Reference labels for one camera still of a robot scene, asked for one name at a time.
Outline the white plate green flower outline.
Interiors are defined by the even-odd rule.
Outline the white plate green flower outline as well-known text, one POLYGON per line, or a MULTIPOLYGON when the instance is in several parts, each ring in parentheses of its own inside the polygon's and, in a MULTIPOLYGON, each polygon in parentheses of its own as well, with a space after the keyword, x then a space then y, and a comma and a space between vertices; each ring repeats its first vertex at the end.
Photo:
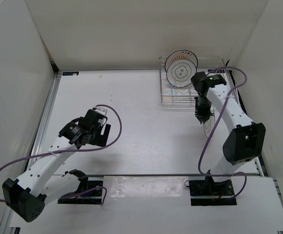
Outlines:
POLYGON ((216 117, 215 115, 211 115, 210 118, 203 123, 203 130, 206 138, 209 138, 209 135, 214 128, 214 125, 216 123, 216 117))

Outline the white plate dark flower outline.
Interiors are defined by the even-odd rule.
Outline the white plate dark flower outline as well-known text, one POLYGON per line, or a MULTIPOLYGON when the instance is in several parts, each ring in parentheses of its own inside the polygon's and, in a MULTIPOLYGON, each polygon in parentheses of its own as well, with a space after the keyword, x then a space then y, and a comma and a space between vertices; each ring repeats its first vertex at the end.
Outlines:
POLYGON ((179 59, 167 68, 167 81, 176 88, 185 88, 190 85, 191 77, 197 72, 194 62, 188 59, 179 59))

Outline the white plate orange sunburst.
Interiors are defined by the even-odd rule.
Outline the white plate orange sunburst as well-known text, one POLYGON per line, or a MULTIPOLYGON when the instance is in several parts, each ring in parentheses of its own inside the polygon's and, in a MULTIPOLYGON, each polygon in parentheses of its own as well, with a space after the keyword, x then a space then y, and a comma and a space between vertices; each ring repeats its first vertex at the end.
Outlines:
POLYGON ((198 68, 199 60, 195 53, 187 49, 180 49, 172 52, 165 60, 165 71, 167 71, 168 67, 176 60, 179 59, 187 59, 192 61, 196 67, 198 68))

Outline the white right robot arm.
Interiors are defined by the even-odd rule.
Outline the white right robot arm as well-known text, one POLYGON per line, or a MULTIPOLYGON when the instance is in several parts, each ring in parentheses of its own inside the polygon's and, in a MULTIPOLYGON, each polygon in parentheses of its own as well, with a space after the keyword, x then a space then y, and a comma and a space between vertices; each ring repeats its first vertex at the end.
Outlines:
POLYGON ((155 70, 114 70, 90 74, 94 102, 109 104, 110 137, 122 135, 112 147, 90 155, 87 172, 93 175, 180 175, 210 172, 232 174, 250 163, 241 159, 227 138, 242 127, 253 127, 228 85, 207 89, 220 121, 214 135, 205 137, 193 108, 163 106, 159 74, 155 70))

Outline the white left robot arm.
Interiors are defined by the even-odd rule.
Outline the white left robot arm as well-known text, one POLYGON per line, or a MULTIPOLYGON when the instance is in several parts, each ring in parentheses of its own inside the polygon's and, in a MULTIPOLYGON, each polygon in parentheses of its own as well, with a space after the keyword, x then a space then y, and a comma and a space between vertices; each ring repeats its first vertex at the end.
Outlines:
POLYGON ((80 170, 64 173, 59 179, 52 175, 65 161, 87 144, 104 147, 111 126, 107 110, 94 107, 76 122, 66 124, 49 149, 26 172, 2 185, 6 205, 26 222, 32 222, 53 200, 74 198, 88 190, 88 177, 80 170))

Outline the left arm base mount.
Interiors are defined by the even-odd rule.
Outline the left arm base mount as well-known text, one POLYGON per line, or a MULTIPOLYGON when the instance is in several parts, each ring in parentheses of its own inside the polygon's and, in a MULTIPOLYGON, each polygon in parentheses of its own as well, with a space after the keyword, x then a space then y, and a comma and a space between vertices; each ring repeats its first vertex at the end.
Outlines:
POLYGON ((64 195, 57 200, 58 204, 69 205, 103 205, 107 195, 103 176, 90 176, 84 188, 64 195))

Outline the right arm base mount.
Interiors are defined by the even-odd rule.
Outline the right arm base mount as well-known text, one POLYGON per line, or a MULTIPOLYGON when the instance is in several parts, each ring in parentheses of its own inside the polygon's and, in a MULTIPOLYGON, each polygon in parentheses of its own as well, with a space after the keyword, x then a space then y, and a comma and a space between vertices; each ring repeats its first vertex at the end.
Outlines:
POLYGON ((215 183, 204 180, 185 180, 189 189, 191 206, 236 206, 232 181, 215 183))

